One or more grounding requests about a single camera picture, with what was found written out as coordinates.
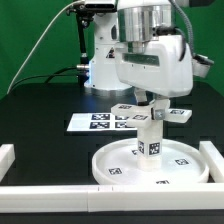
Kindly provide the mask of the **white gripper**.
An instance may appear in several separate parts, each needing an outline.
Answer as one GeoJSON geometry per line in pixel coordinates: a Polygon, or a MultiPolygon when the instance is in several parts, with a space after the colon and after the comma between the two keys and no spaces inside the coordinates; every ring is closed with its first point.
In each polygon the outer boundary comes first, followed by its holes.
{"type": "Polygon", "coordinates": [[[115,45],[119,80],[137,87],[134,95],[138,106],[148,103],[146,91],[155,93],[155,120],[165,119],[169,108],[167,97],[188,95],[193,87],[192,57],[189,46],[183,48],[182,40],[180,35],[159,36],[145,44],[143,53],[130,53],[127,43],[115,45]]]}

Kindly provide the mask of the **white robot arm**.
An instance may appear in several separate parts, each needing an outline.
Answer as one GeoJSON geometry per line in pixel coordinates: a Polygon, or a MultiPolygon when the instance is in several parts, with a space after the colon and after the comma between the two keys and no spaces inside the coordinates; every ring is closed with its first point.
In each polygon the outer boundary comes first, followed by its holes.
{"type": "Polygon", "coordinates": [[[154,119],[163,119],[172,97],[190,93],[194,76],[205,76],[213,64],[196,54],[191,23],[182,11],[187,0],[118,0],[118,37],[114,45],[116,74],[135,88],[140,104],[147,91],[158,96],[154,119]]]}

